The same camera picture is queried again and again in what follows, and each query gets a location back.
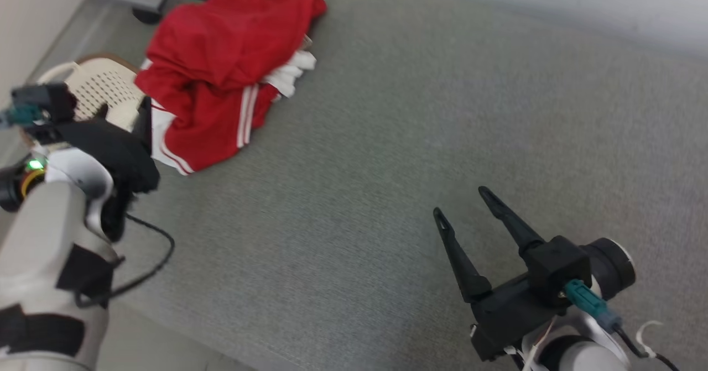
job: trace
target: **gray fabric surface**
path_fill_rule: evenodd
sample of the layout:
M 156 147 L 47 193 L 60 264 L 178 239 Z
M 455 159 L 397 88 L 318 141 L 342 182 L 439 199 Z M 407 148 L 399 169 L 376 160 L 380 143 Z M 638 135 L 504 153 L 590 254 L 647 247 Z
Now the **gray fabric surface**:
M 627 330 L 662 320 L 653 348 L 704 368 L 708 66 L 466 0 L 326 1 L 316 70 L 250 146 L 137 205 L 178 247 L 132 306 L 259 368 L 513 369 L 473 352 L 432 218 L 518 275 L 488 185 L 544 237 L 624 244 Z M 121 24 L 106 50 L 139 63 L 151 29 Z M 164 248 L 129 228 L 121 278 Z

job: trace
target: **green led light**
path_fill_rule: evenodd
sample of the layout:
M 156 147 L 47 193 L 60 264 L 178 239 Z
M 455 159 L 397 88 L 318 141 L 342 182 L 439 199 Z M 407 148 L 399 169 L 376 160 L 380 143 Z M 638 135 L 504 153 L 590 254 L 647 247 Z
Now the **green led light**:
M 43 167 L 44 167 L 44 165 L 42 165 L 42 163 L 39 162 L 39 161 L 37 161 L 36 159 L 33 159 L 32 161 L 30 161 L 30 162 L 27 164 L 27 166 L 28 166 L 30 169 L 43 169 Z

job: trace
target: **teal connector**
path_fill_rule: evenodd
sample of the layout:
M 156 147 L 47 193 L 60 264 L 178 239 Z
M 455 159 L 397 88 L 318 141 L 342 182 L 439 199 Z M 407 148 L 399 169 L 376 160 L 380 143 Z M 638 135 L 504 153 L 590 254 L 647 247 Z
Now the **teal connector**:
M 35 104 L 20 104 L 10 109 L 10 116 L 14 124 L 31 126 L 34 121 L 44 120 L 42 109 Z
M 591 315 L 608 333 L 614 332 L 615 326 L 622 326 L 622 318 L 607 307 L 607 301 L 595 295 L 581 280 L 566 284 L 565 293 L 573 305 Z

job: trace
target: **white cable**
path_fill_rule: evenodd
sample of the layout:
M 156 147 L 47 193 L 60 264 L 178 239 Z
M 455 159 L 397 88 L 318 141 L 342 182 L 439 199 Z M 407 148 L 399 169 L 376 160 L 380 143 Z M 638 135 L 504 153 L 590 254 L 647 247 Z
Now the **white cable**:
M 521 353 L 520 350 L 516 349 L 515 347 L 506 346 L 504 348 L 504 352 L 506 352 L 506 354 L 508 354 L 509 356 L 518 355 L 521 358 L 521 361 L 523 361 L 524 364 L 526 364 L 526 357 L 524 356 L 523 353 Z
M 544 332 L 543 336 L 541 336 L 536 343 L 531 346 L 531 349 L 529 350 L 528 356 L 526 356 L 526 359 L 524 359 L 524 368 L 521 369 L 521 371 L 531 371 L 531 363 L 534 363 L 534 359 L 536 359 L 536 351 L 538 351 L 538 347 L 543 341 L 546 340 L 548 337 L 548 334 L 551 332 L 551 328 L 553 328 L 553 324 L 556 322 L 556 316 L 553 316 L 551 318 L 551 323 L 548 324 L 548 328 L 546 328 L 546 332 Z
M 662 326 L 663 323 L 657 320 L 651 320 L 647 321 L 646 323 L 642 324 L 642 326 L 637 330 L 637 335 L 634 337 L 637 339 L 637 343 L 639 345 L 642 345 L 642 348 L 644 348 L 644 351 L 648 353 L 649 358 L 657 358 L 657 353 L 652 350 L 652 348 L 648 347 L 647 345 L 644 344 L 644 340 L 642 339 L 642 334 L 644 333 L 644 329 L 647 328 L 648 326 Z

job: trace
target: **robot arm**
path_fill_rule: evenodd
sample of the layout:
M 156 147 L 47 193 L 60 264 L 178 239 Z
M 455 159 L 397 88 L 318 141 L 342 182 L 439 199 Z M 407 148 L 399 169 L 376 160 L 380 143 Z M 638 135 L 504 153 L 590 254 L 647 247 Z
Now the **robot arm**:
M 127 290 L 111 290 L 122 261 L 113 244 L 134 194 L 159 182 L 149 104 L 126 132 L 103 119 L 74 122 L 76 99 L 64 84 L 13 91 L 0 125 L 71 147 L 0 171 L 0 205 L 19 209 L 0 242 L 0 370 L 95 368 L 108 301 Z
M 625 371 L 629 359 L 612 337 L 618 333 L 640 358 L 655 357 L 677 369 L 663 356 L 639 351 L 622 330 L 622 319 L 607 308 L 606 301 L 636 278 L 621 245 L 599 238 L 578 246 L 562 236 L 546 242 L 487 187 L 480 187 L 480 195 L 509 230 L 528 268 L 492 288 L 442 211 L 433 211 L 460 293 L 476 319 L 470 339 L 481 360 L 509 354 L 523 371 Z

